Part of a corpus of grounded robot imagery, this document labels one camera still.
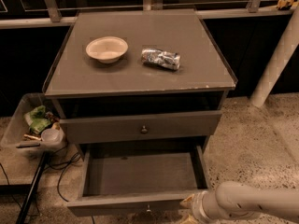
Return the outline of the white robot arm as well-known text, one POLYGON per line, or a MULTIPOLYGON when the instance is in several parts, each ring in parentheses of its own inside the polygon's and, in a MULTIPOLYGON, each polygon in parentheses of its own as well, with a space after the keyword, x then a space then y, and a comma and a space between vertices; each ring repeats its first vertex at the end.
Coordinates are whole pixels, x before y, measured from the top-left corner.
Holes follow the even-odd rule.
POLYGON ((258 189, 227 181, 215 190, 202 190, 180 202, 200 224, 217 220, 246 220, 260 214, 299 222, 298 189, 258 189))

